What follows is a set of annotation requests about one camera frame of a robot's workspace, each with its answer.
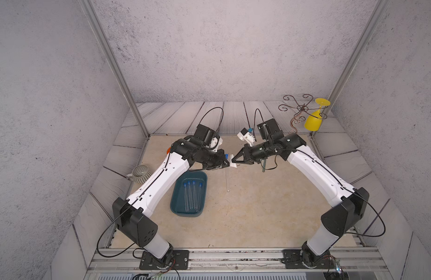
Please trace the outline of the teal plastic tray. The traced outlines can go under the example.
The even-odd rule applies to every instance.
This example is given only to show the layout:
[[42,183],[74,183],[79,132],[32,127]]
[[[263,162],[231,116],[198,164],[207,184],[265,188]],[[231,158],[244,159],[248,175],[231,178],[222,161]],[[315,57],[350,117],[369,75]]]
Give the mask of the teal plastic tray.
[[175,182],[170,202],[171,211],[179,217],[195,218],[204,210],[207,175],[203,171],[187,171]]

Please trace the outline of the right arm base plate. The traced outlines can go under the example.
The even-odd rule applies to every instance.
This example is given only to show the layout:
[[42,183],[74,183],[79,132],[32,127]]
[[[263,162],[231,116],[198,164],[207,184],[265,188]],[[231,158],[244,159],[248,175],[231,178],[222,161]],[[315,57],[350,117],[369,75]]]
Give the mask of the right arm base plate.
[[283,257],[280,262],[286,269],[334,269],[335,258],[329,251],[323,255],[316,256],[301,249],[286,249],[282,251]]

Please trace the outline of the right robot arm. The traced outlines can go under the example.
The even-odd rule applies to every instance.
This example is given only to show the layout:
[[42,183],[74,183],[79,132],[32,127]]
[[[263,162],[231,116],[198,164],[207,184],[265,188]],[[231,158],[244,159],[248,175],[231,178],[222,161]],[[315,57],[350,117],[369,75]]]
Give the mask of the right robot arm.
[[278,132],[260,144],[255,144],[254,136],[246,129],[237,136],[245,145],[231,158],[232,163],[252,165],[262,163],[270,156],[279,155],[302,172],[331,206],[331,209],[321,216],[319,229],[302,245],[300,253],[304,266],[316,268],[332,245],[362,219],[369,193],[364,188],[354,189],[338,177],[298,134],[284,135]]

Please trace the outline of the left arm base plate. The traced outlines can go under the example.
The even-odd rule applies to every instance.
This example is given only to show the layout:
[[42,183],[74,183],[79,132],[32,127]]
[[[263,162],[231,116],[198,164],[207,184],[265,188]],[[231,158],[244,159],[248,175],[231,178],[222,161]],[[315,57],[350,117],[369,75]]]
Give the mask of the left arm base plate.
[[163,258],[156,258],[148,251],[144,251],[140,259],[140,270],[187,270],[189,266],[188,250],[169,250]]

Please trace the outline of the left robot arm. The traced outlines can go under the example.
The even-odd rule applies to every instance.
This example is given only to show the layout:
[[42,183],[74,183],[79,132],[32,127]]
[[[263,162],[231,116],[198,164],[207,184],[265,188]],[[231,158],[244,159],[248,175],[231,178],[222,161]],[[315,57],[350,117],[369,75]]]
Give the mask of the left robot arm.
[[225,152],[220,149],[222,139],[211,140],[208,147],[194,136],[175,141],[164,161],[150,178],[128,198],[118,198],[112,209],[116,229],[138,247],[150,253],[163,266],[171,262],[173,246],[158,233],[158,225],[150,216],[162,197],[194,163],[204,170],[230,166]]

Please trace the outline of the test tube blue cap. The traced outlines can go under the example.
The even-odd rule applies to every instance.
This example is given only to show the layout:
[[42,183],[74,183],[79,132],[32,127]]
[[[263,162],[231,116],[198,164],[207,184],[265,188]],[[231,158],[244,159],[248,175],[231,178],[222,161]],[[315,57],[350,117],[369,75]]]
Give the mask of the test tube blue cap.
[[192,193],[192,184],[191,184],[191,182],[187,183],[187,192],[188,192],[189,208],[191,210],[193,210],[194,209],[194,203],[193,203],[193,193]]
[[202,189],[203,189],[203,184],[199,183],[199,186],[197,188],[197,209],[198,210],[201,209],[201,193],[202,193]]
[[229,188],[229,155],[225,154],[225,158],[228,161],[228,167],[225,169],[225,181],[226,181],[226,190],[229,193],[230,192],[230,188]]
[[196,182],[193,180],[192,181],[192,187],[193,187],[193,199],[194,199],[194,208],[196,210],[196,212],[199,211],[199,207],[198,207],[198,188],[196,187]]
[[185,211],[189,212],[190,205],[189,205],[189,195],[188,195],[188,186],[187,186],[187,183],[183,184],[183,189],[184,189],[184,198],[185,198]]

